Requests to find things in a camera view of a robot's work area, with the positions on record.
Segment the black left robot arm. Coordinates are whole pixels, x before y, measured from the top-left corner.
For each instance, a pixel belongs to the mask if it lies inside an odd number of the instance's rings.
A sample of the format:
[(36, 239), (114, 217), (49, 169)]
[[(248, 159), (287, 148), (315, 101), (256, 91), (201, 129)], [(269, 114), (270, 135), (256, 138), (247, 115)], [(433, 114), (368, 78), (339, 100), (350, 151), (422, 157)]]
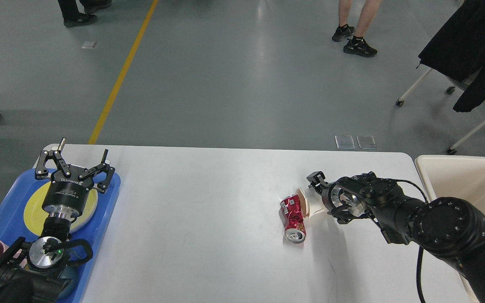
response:
[(63, 277), (71, 267), (93, 258), (86, 239), (71, 236), (71, 224), (84, 212), (94, 190), (106, 192), (115, 168), (104, 150), (100, 163), (89, 169), (67, 164), (59, 146), (43, 150), (35, 168), (36, 180), (49, 180), (42, 208), (48, 216), (37, 240), (19, 237), (0, 257), (0, 303), (55, 303), (73, 278)]

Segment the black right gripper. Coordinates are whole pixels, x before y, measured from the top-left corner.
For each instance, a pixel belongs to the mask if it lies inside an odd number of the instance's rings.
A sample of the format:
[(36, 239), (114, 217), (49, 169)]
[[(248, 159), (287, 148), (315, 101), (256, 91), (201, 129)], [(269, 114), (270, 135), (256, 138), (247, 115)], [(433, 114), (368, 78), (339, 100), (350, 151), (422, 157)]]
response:
[(333, 216), (339, 224), (348, 224), (354, 219), (367, 218), (366, 213), (359, 217), (352, 215), (348, 202), (352, 201), (352, 194), (336, 186), (335, 183), (325, 181), (323, 171), (314, 171), (306, 177), (309, 185), (316, 193), (321, 195), (322, 203), (328, 210), (327, 214)]

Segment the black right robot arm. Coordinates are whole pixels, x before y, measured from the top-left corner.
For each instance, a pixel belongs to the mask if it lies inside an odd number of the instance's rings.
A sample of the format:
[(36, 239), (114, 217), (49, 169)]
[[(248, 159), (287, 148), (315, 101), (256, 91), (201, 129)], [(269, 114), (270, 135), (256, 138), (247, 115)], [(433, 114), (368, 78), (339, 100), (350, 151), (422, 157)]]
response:
[(332, 183), (316, 171), (307, 180), (338, 223), (369, 218), (387, 243), (418, 244), (420, 254), (427, 251), (448, 263), (485, 303), (485, 215), (471, 203), (455, 197), (432, 202), (408, 197), (398, 180), (372, 171)]

